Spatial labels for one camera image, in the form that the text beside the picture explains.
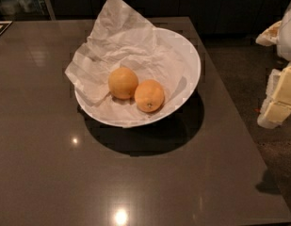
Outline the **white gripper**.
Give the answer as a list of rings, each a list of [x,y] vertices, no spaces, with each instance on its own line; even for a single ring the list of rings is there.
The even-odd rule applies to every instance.
[[[285,13],[282,21],[267,28],[255,42],[263,46],[277,43],[278,56],[291,61],[291,9]],[[291,63],[282,71],[274,69],[271,72],[266,96],[257,123],[266,129],[274,129],[291,115]]]

